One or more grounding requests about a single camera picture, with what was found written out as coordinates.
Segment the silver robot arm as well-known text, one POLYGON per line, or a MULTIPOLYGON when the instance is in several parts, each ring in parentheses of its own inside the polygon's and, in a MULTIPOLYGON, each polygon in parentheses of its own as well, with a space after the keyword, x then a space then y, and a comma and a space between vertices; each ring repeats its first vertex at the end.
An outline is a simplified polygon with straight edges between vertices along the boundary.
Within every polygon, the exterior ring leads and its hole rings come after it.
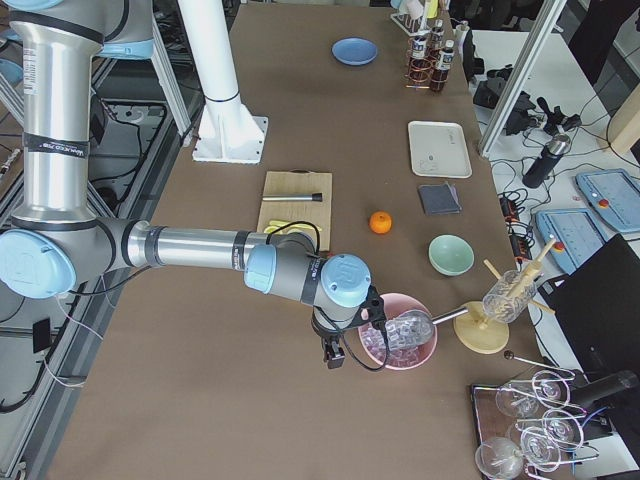
POLYGON ((127 267, 232 269, 250 288, 311 306, 331 368, 351 353, 347 330, 384 329, 384 302, 367 265, 349 254, 321 257, 318 237, 95 215, 87 205, 91 63, 97 56, 151 57, 152 4, 12 1, 9 9, 24 70, 24 196, 1 237, 1 279, 11 290, 47 299, 127 267))

